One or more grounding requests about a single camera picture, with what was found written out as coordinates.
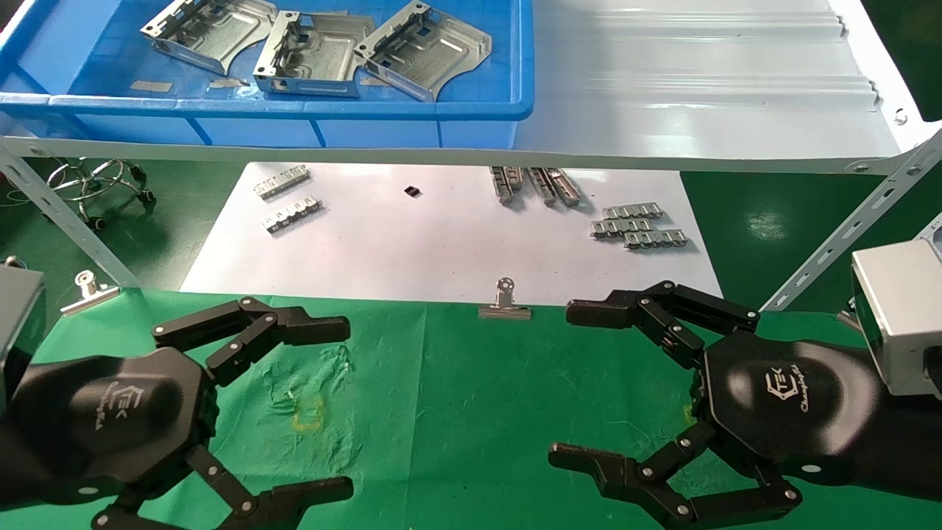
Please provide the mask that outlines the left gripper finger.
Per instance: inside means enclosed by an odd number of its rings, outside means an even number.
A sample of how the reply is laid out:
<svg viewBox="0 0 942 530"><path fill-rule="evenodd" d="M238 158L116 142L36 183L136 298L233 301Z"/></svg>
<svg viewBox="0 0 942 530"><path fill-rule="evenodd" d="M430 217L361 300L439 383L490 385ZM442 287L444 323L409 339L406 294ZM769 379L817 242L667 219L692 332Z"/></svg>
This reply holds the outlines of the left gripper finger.
<svg viewBox="0 0 942 530"><path fill-rule="evenodd" d="M181 352L225 344L206 359L205 370L217 386L228 386L278 345L332 345L349 339L347 317L311 317L302 306L269 306L253 297L210 306L158 323L152 338L158 347Z"/></svg>
<svg viewBox="0 0 942 530"><path fill-rule="evenodd" d="M310 507L349 500L355 490L350 477L337 476L274 487L252 495L205 446L189 450L185 462L230 507L231 513L218 525L219 529L296 529ZM139 516L144 500L141 491L125 490L93 518L92 528L179 528Z"/></svg>

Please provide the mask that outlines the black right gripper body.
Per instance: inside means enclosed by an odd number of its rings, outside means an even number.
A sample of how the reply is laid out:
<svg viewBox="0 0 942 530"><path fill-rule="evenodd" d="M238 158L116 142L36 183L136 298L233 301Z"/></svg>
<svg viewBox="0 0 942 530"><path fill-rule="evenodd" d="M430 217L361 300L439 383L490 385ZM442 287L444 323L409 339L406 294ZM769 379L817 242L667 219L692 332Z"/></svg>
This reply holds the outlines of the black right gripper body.
<svg viewBox="0 0 942 530"><path fill-rule="evenodd" d="M699 367L732 455L815 485L940 500L940 402L892 395L867 349L734 332Z"/></svg>

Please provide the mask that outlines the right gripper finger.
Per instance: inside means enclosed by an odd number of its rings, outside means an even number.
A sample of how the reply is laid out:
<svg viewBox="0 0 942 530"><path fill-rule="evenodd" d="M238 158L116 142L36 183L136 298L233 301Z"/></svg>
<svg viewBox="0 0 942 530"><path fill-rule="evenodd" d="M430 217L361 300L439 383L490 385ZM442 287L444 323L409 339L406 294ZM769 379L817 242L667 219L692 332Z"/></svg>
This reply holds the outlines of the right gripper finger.
<svg viewBox="0 0 942 530"><path fill-rule="evenodd" d="M704 340L686 323L720 335L753 333L760 315L703 291L664 280L643 291L612 291L602 301L572 300L566 305L570 325L583 328L636 328L680 367L702 365Z"/></svg>
<svg viewBox="0 0 942 530"><path fill-rule="evenodd" d="M686 498L670 486L683 467L711 451L756 481L751 489ZM591 476L604 498L636 504L664 529L719 529L779 520L803 502L771 460L733 439L711 420L700 420L643 461L621 453L555 442L553 467Z"/></svg>

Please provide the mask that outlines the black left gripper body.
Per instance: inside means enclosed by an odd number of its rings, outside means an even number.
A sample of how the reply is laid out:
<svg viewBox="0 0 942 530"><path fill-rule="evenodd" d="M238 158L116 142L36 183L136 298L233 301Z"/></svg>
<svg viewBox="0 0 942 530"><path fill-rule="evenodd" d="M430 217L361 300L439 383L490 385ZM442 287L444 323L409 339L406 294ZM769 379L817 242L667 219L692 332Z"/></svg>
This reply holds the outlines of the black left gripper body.
<svg viewBox="0 0 942 530"><path fill-rule="evenodd" d="M171 347L30 364L2 414L2 509L158 498L218 415L208 373Z"/></svg>

